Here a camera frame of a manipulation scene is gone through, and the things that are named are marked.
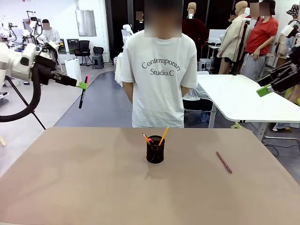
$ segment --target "beige jacket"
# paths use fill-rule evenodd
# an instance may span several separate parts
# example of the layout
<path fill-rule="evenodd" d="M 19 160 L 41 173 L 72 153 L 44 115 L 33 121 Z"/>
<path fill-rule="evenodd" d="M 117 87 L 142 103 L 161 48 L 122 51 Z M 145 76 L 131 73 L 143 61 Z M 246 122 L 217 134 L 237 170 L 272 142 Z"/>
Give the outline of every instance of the beige jacket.
<path fill-rule="evenodd" d="M 244 23 L 245 23 L 243 21 L 244 18 L 246 18 L 245 14 L 238 16 L 232 22 L 232 24 L 227 28 L 226 33 L 223 38 L 223 41 L 222 41 L 222 44 L 221 44 L 221 47 L 219 49 L 219 53 L 217 55 L 219 58 L 226 57 L 226 58 L 230 58 L 234 62 L 237 61 L 236 59 L 238 57 L 240 42 L 242 39 L 243 30 L 244 30 Z M 248 32 L 249 32 L 249 26 L 247 27 L 247 31 L 246 31 L 243 50 L 246 46 Z"/>
<path fill-rule="evenodd" d="M 287 57 L 286 37 L 283 34 L 279 36 L 275 44 L 275 56 L 281 59 L 286 59 Z"/>

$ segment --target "pen holder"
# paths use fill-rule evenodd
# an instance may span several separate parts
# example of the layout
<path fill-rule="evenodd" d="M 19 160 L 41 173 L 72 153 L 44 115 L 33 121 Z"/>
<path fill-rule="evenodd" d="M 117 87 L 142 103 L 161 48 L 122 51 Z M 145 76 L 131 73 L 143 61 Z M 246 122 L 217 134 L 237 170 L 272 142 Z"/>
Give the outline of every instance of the pen holder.
<path fill-rule="evenodd" d="M 161 163 L 164 160 L 165 139 L 159 146 L 162 137 L 151 136 L 148 138 L 151 139 L 153 142 L 150 141 L 151 145 L 147 143 L 147 161 L 154 164 Z"/>

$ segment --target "person in white shirt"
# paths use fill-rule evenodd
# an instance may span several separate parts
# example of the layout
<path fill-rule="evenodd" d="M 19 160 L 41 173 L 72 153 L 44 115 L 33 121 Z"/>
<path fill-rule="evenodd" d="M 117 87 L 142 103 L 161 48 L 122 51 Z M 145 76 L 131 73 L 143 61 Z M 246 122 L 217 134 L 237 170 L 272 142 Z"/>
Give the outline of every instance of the person in white shirt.
<path fill-rule="evenodd" d="M 45 30 L 45 29 L 43 30 L 43 36 L 44 36 L 43 41 L 46 43 L 49 41 L 53 41 L 57 45 L 59 45 L 60 44 L 60 36 L 59 36 L 57 30 L 50 27 L 49 20 L 47 20 L 47 19 L 44 19 L 42 21 L 42 23 L 43 23 L 43 26 L 45 26 L 45 24 L 46 24 L 50 28 L 49 30 Z"/>
<path fill-rule="evenodd" d="M 182 97 L 198 85 L 196 46 L 178 37 L 182 0 L 147 1 L 148 27 L 126 42 L 120 73 L 133 104 L 132 126 L 184 128 Z"/>

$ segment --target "pencil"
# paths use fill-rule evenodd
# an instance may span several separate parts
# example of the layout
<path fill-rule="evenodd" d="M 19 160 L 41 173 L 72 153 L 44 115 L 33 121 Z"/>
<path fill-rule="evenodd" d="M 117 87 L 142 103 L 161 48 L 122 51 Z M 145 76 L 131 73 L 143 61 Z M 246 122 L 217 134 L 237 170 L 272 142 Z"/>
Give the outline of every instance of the pencil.
<path fill-rule="evenodd" d="M 161 143 L 163 142 L 165 136 L 167 135 L 168 130 L 169 130 L 169 127 L 167 127 L 167 129 L 165 130 L 165 133 L 164 133 L 164 135 L 163 135 L 163 138 L 160 140 L 159 146 L 161 145 Z"/>
<path fill-rule="evenodd" d="M 228 170 L 229 173 L 232 173 L 233 171 L 229 168 L 229 166 L 227 165 L 227 163 L 224 161 L 224 159 L 222 158 L 222 156 L 220 155 L 219 152 L 217 152 L 217 156 L 219 157 L 219 159 L 222 161 L 222 163 L 224 164 L 224 166 L 226 167 L 226 169 Z"/>
<path fill-rule="evenodd" d="M 147 136 L 146 136 L 146 134 L 142 133 L 142 135 L 144 136 L 146 142 L 147 142 L 149 145 L 151 145 L 150 142 L 149 142 L 149 140 L 148 140 L 148 138 L 147 138 Z"/>

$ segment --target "tripod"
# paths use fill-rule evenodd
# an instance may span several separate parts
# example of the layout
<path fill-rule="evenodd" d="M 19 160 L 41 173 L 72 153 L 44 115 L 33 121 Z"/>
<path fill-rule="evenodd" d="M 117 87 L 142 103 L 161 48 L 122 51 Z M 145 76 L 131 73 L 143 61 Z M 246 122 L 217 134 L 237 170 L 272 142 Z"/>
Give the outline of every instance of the tripod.
<path fill-rule="evenodd" d="M 17 89 L 17 87 L 15 86 L 15 84 L 13 83 L 13 81 L 11 80 L 11 78 L 9 76 L 5 76 L 5 78 L 7 79 L 7 81 L 9 82 L 9 84 L 13 87 L 13 89 L 16 91 L 16 93 L 18 94 L 18 96 L 20 97 L 20 99 L 24 102 L 24 104 L 26 106 L 28 106 L 29 104 L 27 103 L 27 101 L 25 100 L 25 98 L 23 97 L 23 95 L 20 93 L 20 91 Z M 37 115 L 35 114 L 34 111 L 31 112 L 34 117 L 37 119 L 37 121 L 39 122 L 39 124 L 42 126 L 42 128 L 44 130 L 46 130 L 46 128 L 44 127 L 44 125 L 42 124 L 42 122 L 39 120 L 39 118 L 37 117 Z"/>

